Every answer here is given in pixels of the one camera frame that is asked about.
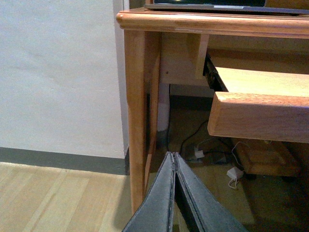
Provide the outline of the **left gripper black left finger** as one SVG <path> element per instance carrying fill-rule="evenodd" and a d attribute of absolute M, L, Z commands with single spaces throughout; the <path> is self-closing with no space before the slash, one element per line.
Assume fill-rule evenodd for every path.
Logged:
<path fill-rule="evenodd" d="M 124 232 L 171 232 L 174 215 L 174 155 L 166 153 L 144 201 Z"/>

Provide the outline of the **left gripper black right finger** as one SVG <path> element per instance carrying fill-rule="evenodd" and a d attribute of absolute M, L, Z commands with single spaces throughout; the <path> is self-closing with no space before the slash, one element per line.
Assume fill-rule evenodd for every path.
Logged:
<path fill-rule="evenodd" d="M 246 232 L 247 229 L 225 209 L 183 158 L 174 154 L 175 200 L 191 232 Z"/>

